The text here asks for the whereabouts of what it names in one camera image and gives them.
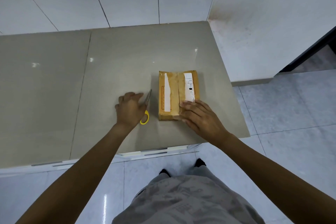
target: beige countertop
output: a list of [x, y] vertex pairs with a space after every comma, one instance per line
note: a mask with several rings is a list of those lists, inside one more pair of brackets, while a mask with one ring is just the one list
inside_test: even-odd
[[[12, 128], [0, 132], [0, 167], [80, 158], [116, 122], [114, 105], [128, 91], [153, 90], [150, 120], [128, 135], [118, 153], [204, 142], [180, 121], [158, 121], [159, 70], [197, 70], [201, 99], [229, 132], [249, 137], [208, 22], [95, 29], [88, 43], [89, 32], [0, 37], [12, 71], [1, 74], [8, 77], [0, 81], [6, 90], [1, 120], [8, 106], [16, 106], [6, 121]], [[36, 47], [39, 41], [43, 48]], [[22, 56], [28, 65], [20, 70]], [[11, 98], [15, 94], [22, 97]]]

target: right hand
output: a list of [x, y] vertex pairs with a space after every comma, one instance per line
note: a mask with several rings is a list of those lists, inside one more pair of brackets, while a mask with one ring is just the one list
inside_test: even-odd
[[224, 128], [217, 115], [203, 101], [185, 101], [181, 107], [182, 120], [212, 145], [220, 147], [230, 137], [231, 134]]

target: black shoe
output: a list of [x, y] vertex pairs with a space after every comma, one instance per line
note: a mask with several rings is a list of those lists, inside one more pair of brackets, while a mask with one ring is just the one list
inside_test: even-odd
[[161, 172], [159, 172], [159, 174], [162, 174], [162, 173], [165, 173], [165, 174], [167, 174], [169, 177], [171, 177], [170, 174], [168, 173], [168, 171], [165, 170], [164, 168], [161, 170]]
[[203, 160], [200, 158], [196, 160], [195, 166], [194, 167], [200, 167], [200, 166], [207, 166]]

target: package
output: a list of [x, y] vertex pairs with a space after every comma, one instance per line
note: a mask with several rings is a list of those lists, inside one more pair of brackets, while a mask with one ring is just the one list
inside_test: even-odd
[[197, 72], [159, 71], [159, 120], [179, 120], [180, 103], [200, 98]]

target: scissor blade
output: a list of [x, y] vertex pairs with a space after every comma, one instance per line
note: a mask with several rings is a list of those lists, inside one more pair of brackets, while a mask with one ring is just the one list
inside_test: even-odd
[[150, 90], [149, 93], [148, 93], [147, 96], [146, 96], [146, 99], [145, 99], [145, 102], [144, 102], [145, 105], [148, 105], [148, 102], [149, 102], [149, 98], [150, 98], [150, 96], [151, 96], [151, 93], [152, 93], [152, 90]]

